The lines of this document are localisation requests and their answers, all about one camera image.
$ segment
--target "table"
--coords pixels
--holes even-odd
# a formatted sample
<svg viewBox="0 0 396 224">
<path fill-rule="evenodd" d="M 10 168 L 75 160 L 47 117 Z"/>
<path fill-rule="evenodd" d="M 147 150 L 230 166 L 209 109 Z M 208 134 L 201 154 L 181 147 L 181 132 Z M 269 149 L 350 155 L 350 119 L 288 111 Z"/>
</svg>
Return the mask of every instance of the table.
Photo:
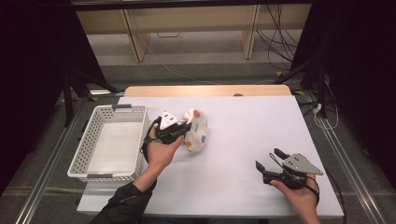
<svg viewBox="0 0 396 224">
<path fill-rule="evenodd" d="M 232 97 L 235 93 L 245 96 Z M 324 171 L 299 106 L 286 86 L 130 87 L 125 96 L 133 97 L 121 97 L 119 104 L 146 105 L 150 119 L 165 109 L 179 117 L 188 104 L 208 116 L 208 144 L 200 153 L 185 148 L 177 151 L 158 178 L 145 216 L 294 216 L 283 194 L 262 183 L 255 160 L 280 172 L 268 155 L 278 147 L 289 154 L 301 152 Z M 327 176 L 319 176 L 318 183 L 318 214 L 342 216 Z M 97 213 L 122 184 L 89 183 L 78 211 Z"/>
</svg>

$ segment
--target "floor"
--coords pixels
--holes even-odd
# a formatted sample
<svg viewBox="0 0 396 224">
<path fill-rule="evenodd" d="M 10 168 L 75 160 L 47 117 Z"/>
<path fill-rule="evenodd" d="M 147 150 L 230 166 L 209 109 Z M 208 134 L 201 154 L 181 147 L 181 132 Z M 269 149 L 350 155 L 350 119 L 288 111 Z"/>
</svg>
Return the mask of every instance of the floor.
<svg viewBox="0 0 396 224">
<path fill-rule="evenodd" d="M 274 32 L 264 33 L 272 36 Z M 296 41 L 300 34 L 301 31 L 290 31 Z M 285 37 L 288 43 L 293 44 L 291 38 Z M 252 58 L 246 60 L 237 32 L 152 34 L 142 63 L 134 61 L 126 35 L 93 35 L 89 40 L 107 82 L 121 89 L 130 85 L 269 84 L 277 79 L 280 72 L 287 73 L 290 66 L 285 59 L 268 51 L 257 35 Z M 272 45 L 286 55 L 279 44 Z M 333 188 L 346 208 L 346 223 L 396 223 L 396 213 L 390 209 L 396 204 L 395 189 L 364 150 L 342 110 L 331 104 L 326 107 L 328 119 L 315 118 L 311 102 L 316 101 L 316 93 L 298 91 L 300 79 L 301 76 L 297 76 L 286 84 L 296 91 L 296 99 L 301 104 L 319 156 L 327 173 L 335 180 Z M 101 89 L 95 85 L 89 88 Z M 329 101 L 333 100 L 330 91 L 327 97 Z M 90 216 L 76 212 L 85 185 L 66 179 L 69 178 L 66 172 L 92 110 L 97 105 L 116 104 L 118 98 L 117 95 L 99 96 L 98 99 L 76 98 L 74 107 L 80 112 L 76 113 L 74 123 L 65 129 L 63 97 L 60 96 L 47 128 L 37 141 L 36 151 L 26 157 L 0 198 L 0 223 L 15 223 L 21 217 L 19 213 L 26 211 L 23 208 L 32 190 L 38 188 L 36 183 L 44 187 L 43 195 L 28 209 L 29 216 L 25 222 L 19 223 L 88 223 L 91 220 Z M 65 133 L 69 133 L 66 138 L 63 137 Z M 59 155 L 52 154 L 59 148 L 62 149 Z M 56 158 L 54 167 L 44 178 L 41 174 L 51 158 Z M 348 158 L 347 162 L 342 161 L 344 158 Z M 364 200 L 368 200 L 368 204 L 374 203 L 374 206 L 364 204 Z M 272 218 L 269 222 L 300 223 L 296 217 Z M 322 223 L 343 223 L 343 219 L 323 217 Z"/>
</svg>

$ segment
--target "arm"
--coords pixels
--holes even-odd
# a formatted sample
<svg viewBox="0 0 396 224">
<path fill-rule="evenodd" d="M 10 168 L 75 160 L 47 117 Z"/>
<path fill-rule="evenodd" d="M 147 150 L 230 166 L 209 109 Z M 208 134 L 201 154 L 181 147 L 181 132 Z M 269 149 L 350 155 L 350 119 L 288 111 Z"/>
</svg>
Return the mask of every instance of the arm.
<svg viewBox="0 0 396 224">
<path fill-rule="evenodd" d="M 107 206 L 91 223 L 135 223 L 144 213 L 157 177 L 171 163 L 176 150 L 182 144 L 180 136 L 174 143 L 164 145 L 157 142 L 148 144 L 148 168 L 134 181 L 119 189 L 108 201 Z M 131 198 L 124 203 L 120 200 Z"/>
<path fill-rule="evenodd" d="M 307 178 L 306 184 L 312 189 L 317 189 L 315 175 L 308 174 L 313 179 Z M 319 224 L 317 214 L 317 196 L 309 189 L 289 189 L 282 182 L 273 180 L 271 185 L 279 189 L 288 199 L 291 210 L 304 224 Z"/>
</svg>

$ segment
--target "gray carpet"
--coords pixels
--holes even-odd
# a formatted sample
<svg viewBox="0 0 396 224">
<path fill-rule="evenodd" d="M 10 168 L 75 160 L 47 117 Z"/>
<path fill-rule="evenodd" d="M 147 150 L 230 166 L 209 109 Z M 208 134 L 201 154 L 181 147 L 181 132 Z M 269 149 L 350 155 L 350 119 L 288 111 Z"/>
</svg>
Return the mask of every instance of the gray carpet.
<svg viewBox="0 0 396 224">
<path fill-rule="evenodd" d="M 269 84 L 276 79 L 276 71 L 278 71 L 269 63 L 182 64 L 167 66 L 177 75 L 169 73 L 161 65 L 103 66 L 102 69 L 107 82 L 119 89 L 125 89 L 131 85 L 205 85 L 207 84 L 206 82 L 221 85 Z M 299 78 L 296 77 L 294 80 L 288 81 L 291 89 L 299 89 Z M 94 84 L 90 84 L 89 87 L 92 90 L 98 89 Z M 60 101 L 55 106 L 52 116 L 48 119 L 47 128 L 37 141 L 36 150 L 26 157 L 9 184 L 8 189 L 0 198 L 0 223 L 14 223 L 31 188 L 40 177 L 50 153 L 55 148 L 58 138 L 62 134 L 65 121 L 62 98 L 60 96 Z M 297 96 L 296 98 L 299 102 L 305 101 L 304 96 Z M 117 101 L 118 97 L 102 96 L 97 101 L 88 101 L 85 104 L 31 223 L 87 223 L 91 220 L 91 217 L 76 211 L 76 203 L 82 195 L 85 184 L 68 177 L 66 173 L 78 147 L 78 139 L 83 134 L 83 126 L 91 116 L 93 109 L 97 105 L 112 105 L 116 104 Z M 327 108 L 329 109 L 330 123 L 335 123 L 334 108 L 331 105 Z M 301 109 L 304 114 L 309 107 L 304 105 Z M 361 152 L 362 143 L 347 118 L 343 117 L 342 113 L 339 116 L 338 126 L 334 129 L 335 133 L 346 149 L 347 155 L 353 160 L 362 180 L 374 196 L 387 222 L 396 223 L 396 213 L 390 209 L 396 204 L 395 190 L 376 162 Z M 347 211 L 346 223 L 370 223 L 353 188 L 348 183 L 344 171 L 334 156 L 328 140 L 323 131 L 314 122 L 312 112 L 306 114 L 304 119 L 324 166 L 334 176 L 336 183 L 340 186 Z M 288 217 L 270 219 L 270 223 L 301 222 L 295 217 Z M 335 224 L 343 222 L 341 218 L 323 218 L 322 223 Z"/>
</svg>

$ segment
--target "black sleeve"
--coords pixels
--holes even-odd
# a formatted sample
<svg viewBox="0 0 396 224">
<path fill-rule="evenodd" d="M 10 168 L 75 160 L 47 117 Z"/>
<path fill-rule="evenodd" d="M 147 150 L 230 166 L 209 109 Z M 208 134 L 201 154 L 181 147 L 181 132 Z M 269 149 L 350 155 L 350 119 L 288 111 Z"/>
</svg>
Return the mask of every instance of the black sleeve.
<svg viewBox="0 0 396 224">
<path fill-rule="evenodd" d="M 155 184 L 145 192 L 141 192 L 132 183 L 120 187 L 90 223 L 135 223 L 145 212 Z"/>
</svg>

